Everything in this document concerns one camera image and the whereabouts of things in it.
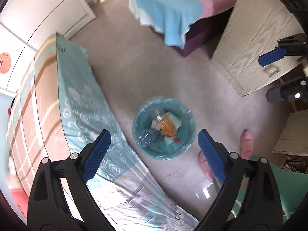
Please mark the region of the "orange label bottle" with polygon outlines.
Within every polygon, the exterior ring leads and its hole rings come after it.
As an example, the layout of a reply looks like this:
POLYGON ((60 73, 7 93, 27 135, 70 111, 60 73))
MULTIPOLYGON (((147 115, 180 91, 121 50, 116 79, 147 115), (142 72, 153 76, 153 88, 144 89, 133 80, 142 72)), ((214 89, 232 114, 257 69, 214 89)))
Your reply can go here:
POLYGON ((152 111, 152 117, 157 126, 167 137, 174 137, 177 133, 173 123, 166 117, 166 112, 164 110, 154 110, 152 111))

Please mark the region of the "white paper cup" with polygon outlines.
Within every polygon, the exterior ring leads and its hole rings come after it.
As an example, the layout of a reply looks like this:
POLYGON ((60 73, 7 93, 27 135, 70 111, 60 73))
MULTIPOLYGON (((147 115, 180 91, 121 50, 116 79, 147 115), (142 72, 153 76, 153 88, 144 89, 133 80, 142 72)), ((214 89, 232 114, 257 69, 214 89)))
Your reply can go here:
POLYGON ((173 123, 175 129, 182 126, 182 120, 175 116, 172 112, 166 112, 166 117, 173 123))

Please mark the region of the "blue label water bottle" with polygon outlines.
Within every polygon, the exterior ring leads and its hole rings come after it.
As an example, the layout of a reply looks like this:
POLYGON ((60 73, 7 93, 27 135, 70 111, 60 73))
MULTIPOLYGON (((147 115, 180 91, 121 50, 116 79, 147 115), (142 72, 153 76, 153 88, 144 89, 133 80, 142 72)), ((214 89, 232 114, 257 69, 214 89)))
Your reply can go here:
POLYGON ((155 128, 145 129, 139 136, 139 144, 142 148, 154 149, 163 144, 165 135, 162 130, 155 128))

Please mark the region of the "teal lined trash bin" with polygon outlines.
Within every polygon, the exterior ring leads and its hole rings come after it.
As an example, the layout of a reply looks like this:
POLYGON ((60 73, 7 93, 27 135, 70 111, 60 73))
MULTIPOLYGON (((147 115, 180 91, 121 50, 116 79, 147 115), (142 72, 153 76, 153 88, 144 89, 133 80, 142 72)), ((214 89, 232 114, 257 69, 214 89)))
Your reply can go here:
POLYGON ((180 101, 162 96, 149 99, 133 121, 138 148, 156 160, 171 160, 194 143, 196 124, 192 112, 180 101))

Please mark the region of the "wooden desk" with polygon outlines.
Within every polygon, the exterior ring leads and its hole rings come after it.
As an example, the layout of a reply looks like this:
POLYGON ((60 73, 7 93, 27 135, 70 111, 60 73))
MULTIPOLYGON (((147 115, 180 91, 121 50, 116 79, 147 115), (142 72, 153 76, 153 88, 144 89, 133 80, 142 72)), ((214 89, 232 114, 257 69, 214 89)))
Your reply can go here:
POLYGON ((237 0, 211 60, 236 92, 246 96, 298 66, 293 56, 266 67, 258 64, 258 58, 274 49, 277 40, 302 31, 279 0, 237 0))

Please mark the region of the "green trouser leg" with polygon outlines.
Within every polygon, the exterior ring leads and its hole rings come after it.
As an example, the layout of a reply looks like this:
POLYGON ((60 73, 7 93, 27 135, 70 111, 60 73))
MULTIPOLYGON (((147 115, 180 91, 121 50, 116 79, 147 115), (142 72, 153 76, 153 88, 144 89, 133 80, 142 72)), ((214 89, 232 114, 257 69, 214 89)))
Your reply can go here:
POLYGON ((304 230, 307 227, 307 198, 286 222, 274 174, 266 161, 247 161, 237 153, 215 155, 209 161, 213 173, 223 181, 213 207, 205 218, 208 230, 304 230), (249 185, 238 216, 228 220, 242 178, 249 185))

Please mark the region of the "pink right slipper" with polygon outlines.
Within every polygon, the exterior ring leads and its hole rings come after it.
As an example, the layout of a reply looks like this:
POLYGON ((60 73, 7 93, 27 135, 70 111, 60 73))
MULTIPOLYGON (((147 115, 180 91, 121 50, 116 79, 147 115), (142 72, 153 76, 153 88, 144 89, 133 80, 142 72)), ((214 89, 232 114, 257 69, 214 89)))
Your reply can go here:
POLYGON ((204 173, 205 177, 210 181, 213 182, 213 172, 204 156, 202 151, 198 154, 198 164, 202 172, 204 173))

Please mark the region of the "purple ottoman bed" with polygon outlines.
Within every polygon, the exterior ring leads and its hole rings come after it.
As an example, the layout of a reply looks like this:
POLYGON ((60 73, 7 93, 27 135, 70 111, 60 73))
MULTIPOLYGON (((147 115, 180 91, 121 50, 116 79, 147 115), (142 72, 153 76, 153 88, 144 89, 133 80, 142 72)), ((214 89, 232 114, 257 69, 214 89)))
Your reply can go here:
POLYGON ((184 49, 171 46, 182 57, 187 57, 202 45, 222 34, 229 21, 233 7, 218 15, 200 19, 191 25, 190 30, 184 35, 186 44, 184 49))

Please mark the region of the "bed with teal sheet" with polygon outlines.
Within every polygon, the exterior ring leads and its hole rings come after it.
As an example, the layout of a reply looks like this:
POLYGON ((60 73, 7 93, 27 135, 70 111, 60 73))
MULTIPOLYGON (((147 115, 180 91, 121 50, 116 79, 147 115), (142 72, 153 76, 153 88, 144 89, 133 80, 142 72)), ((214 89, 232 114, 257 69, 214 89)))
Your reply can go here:
POLYGON ((111 145, 87 187, 115 229, 194 230, 198 220, 166 195, 128 144, 87 57, 54 33, 32 59, 7 125, 7 184, 16 180, 28 200, 43 158, 66 159, 106 129, 111 145))

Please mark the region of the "blue pink blanket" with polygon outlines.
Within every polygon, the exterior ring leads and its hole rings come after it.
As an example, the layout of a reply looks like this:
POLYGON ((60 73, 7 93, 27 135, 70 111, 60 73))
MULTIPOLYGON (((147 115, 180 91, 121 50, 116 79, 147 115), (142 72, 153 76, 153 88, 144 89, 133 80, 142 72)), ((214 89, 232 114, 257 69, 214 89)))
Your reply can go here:
POLYGON ((167 46, 185 47, 185 35, 196 21, 231 9, 236 0, 129 0, 128 8, 142 26, 164 36, 167 46))

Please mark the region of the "white wardrobe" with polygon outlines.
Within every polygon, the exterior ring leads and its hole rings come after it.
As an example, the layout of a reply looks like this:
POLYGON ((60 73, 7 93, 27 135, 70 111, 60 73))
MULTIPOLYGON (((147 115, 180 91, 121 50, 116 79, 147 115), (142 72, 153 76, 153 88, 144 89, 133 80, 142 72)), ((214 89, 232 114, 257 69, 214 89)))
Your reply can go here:
POLYGON ((14 94, 45 40, 70 39, 95 19, 85 0, 8 0, 1 11, 1 93, 14 94))

